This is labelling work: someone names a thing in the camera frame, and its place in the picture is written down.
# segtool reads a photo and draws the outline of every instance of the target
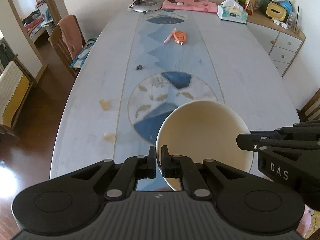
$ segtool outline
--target lamp base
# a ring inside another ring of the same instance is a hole
[[[132,6],[132,10],[136,12],[156,11],[161,9],[162,4],[153,0],[146,0],[137,5]]]

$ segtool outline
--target cabinet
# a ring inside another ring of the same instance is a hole
[[[286,30],[260,12],[248,17],[247,27],[283,76],[306,39],[303,32]]]

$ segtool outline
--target wooden chair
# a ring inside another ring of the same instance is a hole
[[[320,119],[320,89],[308,103],[298,112],[301,122]]]
[[[85,45],[85,40],[83,38],[81,29],[79,27],[78,21],[76,16],[73,15],[73,17],[76,20],[76,23],[78,25],[79,31],[81,33],[81,37],[82,37],[82,46]],[[70,55],[70,52],[68,50],[68,47],[66,46],[66,44],[64,43],[64,41],[62,40],[62,32],[60,29],[60,26],[57,25],[50,37],[50,43],[53,47],[53,49],[55,50],[55,52],[58,54],[59,58],[61,59],[61,61],[63,62],[63,64],[66,66],[66,68],[68,69],[68,71],[71,73],[71,75],[76,78],[79,71],[74,70],[73,68],[70,68],[71,63],[73,62],[73,59]]]
[[[35,87],[37,86],[37,83],[36,83],[36,80],[35,78],[30,74],[30,72],[26,69],[26,67],[21,63],[21,61],[18,59],[18,56],[15,55],[14,58],[12,59],[12,61],[14,61],[16,63],[16,65],[18,66],[18,68],[22,71],[22,73],[26,76],[26,78],[28,79],[29,81],[29,86],[28,86],[28,89],[19,105],[19,108],[17,109],[17,111],[15,112],[12,120],[11,120],[11,127],[9,126],[6,126],[4,124],[0,124],[0,133],[8,133],[12,136],[15,136],[17,137],[18,135],[13,131],[16,123],[17,123],[17,120],[18,120],[18,117],[19,117],[19,114],[21,112],[21,109],[23,107],[23,104],[25,103],[26,99],[27,99],[27,96],[31,90],[32,87]]]

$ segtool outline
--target blue checkered cushion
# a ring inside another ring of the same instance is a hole
[[[71,64],[71,68],[82,68],[84,61],[86,60],[89,52],[91,51],[92,46],[96,42],[98,37],[90,38],[85,44],[84,48],[80,51],[80,53],[76,56],[75,60]]]

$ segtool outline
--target yellow patterned fabric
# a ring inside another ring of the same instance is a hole
[[[14,114],[17,112],[30,83],[25,75],[22,76],[16,91],[14,92],[9,104],[7,105],[3,114],[3,124],[11,127],[11,122]]]
[[[309,210],[312,220],[311,220],[311,226],[306,233],[305,238],[309,238],[314,232],[316,232],[320,228],[320,212],[314,211],[310,208]]]

